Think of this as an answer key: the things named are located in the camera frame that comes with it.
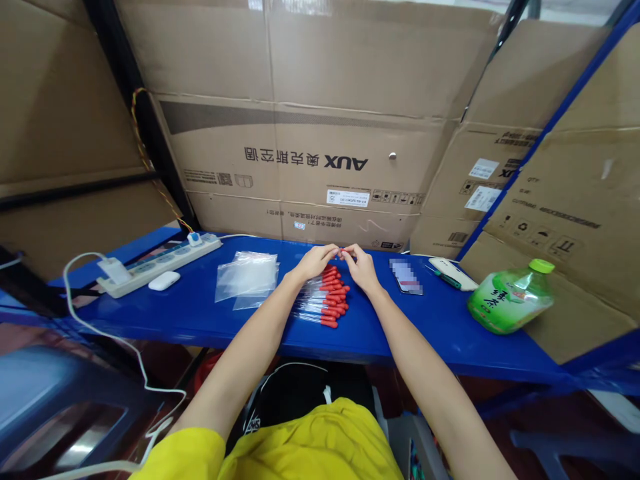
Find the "yellow wire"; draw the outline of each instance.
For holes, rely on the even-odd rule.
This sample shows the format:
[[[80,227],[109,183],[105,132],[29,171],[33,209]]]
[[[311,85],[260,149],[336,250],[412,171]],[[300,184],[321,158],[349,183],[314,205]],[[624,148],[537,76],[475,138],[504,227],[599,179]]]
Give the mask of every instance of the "yellow wire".
[[[134,90],[133,98],[131,99],[131,116],[133,118],[133,131],[135,132],[135,140],[136,140],[136,144],[138,146],[138,153],[140,154],[140,160],[142,160],[142,163],[144,164],[145,169],[148,172],[151,172],[151,171],[153,171],[153,169],[151,168],[151,165],[147,161],[147,155],[145,153],[145,144],[142,142],[142,138],[140,138],[140,130],[138,128],[138,119],[135,116],[135,106],[137,104],[138,94],[140,92],[146,92],[146,91],[148,91],[148,90],[146,88],[144,88],[144,87],[140,87],[140,88],[137,88],[136,90]],[[189,230],[190,233],[193,233],[193,229],[189,226],[189,224],[187,222],[185,222],[184,220],[182,220],[182,218],[180,218],[180,215],[178,214],[178,212],[176,212],[175,208],[173,208],[172,202],[170,202],[169,198],[162,191],[162,188],[160,188],[160,185],[158,184],[157,180],[152,180],[152,182],[153,182],[156,190],[158,190],[158,193],[160,195],[162,195],[162,198],[164,198],[165,202],[167,202],[167,204],[171,208],[171,211],[175,215],[176,220],[178,220],[178,222],[182,223],[187,228],[187,230]]]

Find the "blue table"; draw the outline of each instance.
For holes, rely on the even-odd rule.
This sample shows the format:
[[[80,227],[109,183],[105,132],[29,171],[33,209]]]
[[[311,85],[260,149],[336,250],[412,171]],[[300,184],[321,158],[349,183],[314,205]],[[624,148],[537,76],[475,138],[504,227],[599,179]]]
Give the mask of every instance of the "blue table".
[[[230,262],[236,251],[276,253],[281,280],[310,246],[250,237],[223,243],[222,248],[182,267],[182,278],[170,289],[141,288],[121,299],[104,295],[80,309],[81,318],[121,337],[226,347],[254,310],[233,311],[234,299],[214,303],[218,265]],[[371,254],[384,288],[454,372],[537,383],[557,383],[568,377],[524,332],[498,337],[476,323],[465,305],[469,294],[434,276],[425,266],[425,257]],[[424,285],[424,296],[400,292],[389,268],[389,259],[400,257],[411,262]],[[352,287],[349,312],[335,330],[291,320],[280,353],[358,363],[390,362],[389,346],[369,300],[351,280],[346,264],[332,263]]]

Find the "hand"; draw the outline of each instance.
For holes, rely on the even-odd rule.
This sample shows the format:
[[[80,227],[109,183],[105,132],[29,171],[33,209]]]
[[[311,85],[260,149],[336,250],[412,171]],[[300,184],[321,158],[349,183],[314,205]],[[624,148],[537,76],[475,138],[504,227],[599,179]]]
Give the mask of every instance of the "hand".
[[[291,272],[302,282],[314,278],[322,273],[329,260],[338,254],[340,248],[330,244],[324,247],[314,247],[309,250],[300,263]]]
[[[353,278],[354,282],[356,282],[367,295],[370,295],[378,288],[382,288],[378,281],[378,276],[375,274],[372,256],[365,253],[364,250],[360,248],[360,245],[354,243],[343,249],[340,252],[340,256],[340,260],[344,259],[347,262],[349,272],[351,272],[351,278]]]

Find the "clear plastic bag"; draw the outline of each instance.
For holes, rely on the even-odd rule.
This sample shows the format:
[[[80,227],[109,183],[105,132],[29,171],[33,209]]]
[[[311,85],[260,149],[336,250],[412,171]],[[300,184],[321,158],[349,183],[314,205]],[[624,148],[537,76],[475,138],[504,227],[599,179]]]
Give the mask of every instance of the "clear plastic bag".
[[[218,266],[215,301],[273,290],[277,282],[277,255],[236,253],[238,260]]]
[[[277,284],[278,282],[279,267],[280,267],[280,264],[276,263],[275,272],[274,272],[274,276],[275,276],[274,284]],[[235,299],[235,303],[233,304],[233,309],[245,310],[245,309],[258,308],[260,305],[262,305],[265,302],[265,300],[268,298],[271,292],[273,292],[274,289],[275,288],[271,290],[264,290],[261,292],[244,293],[242,295],[238,295],[238,297]]]

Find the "plastic stool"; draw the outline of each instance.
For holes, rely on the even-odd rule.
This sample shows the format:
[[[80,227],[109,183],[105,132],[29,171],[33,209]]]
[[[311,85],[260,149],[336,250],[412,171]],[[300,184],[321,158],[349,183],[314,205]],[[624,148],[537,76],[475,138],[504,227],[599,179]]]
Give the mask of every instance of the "plastic stool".
[[[90,402],[123,409],[78,467],[110,460],[123,436],[158,408],[162,396],[88,360],[50,347],[0,357],[0,467],[44,424],[68,407]]]
[[[616,480],[640,477],[640,435],[560,436],[512,430],[511,441],[535,453],[549,480],[569,480],[560,457],[587,459]]]

